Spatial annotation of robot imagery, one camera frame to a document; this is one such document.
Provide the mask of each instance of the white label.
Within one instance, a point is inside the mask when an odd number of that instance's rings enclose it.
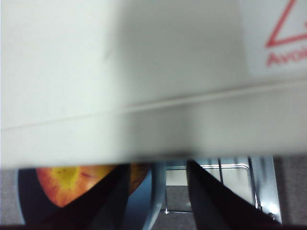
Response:
[[[240,7],[252,76],[307,68],[306,0],[241,0]]]

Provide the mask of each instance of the red apple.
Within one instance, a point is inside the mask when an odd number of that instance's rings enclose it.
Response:
[[[49,200],[63,207],[75,200],[111,172],[116,165],[37,168],[38,180]],[[130,194],[144,180],[149,166],[131,164]]]

